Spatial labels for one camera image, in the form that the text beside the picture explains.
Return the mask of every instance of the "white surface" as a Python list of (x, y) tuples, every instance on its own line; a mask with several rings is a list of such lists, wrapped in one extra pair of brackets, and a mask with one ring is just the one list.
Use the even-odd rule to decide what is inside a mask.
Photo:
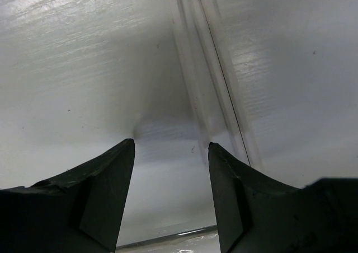
[[(118, 245), (215, 224), (172, 1), (1, 0), (0, 188), (30, 186), (133, 137)], [(208, 114), (225, 140), (219, 104)]]
[(357, 177), (358, 0), (216, 2), (265, 173)]
[(217, 233), (176, 239), (154, 245), (138, 247), (136, 249), (117, 250), (116, 253), (220, 253), (219, 237)]

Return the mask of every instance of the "gray surface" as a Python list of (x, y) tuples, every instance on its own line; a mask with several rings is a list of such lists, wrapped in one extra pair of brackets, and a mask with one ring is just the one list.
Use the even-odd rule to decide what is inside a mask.
[(216, 1), (265, 173), (356, 177), (358, 0)]
[[(215, 224), (169, 2), (1, 0), (0, 188), (133, 137), (118, 245)], [(211, 106), (216, 129), (220, 112)]]

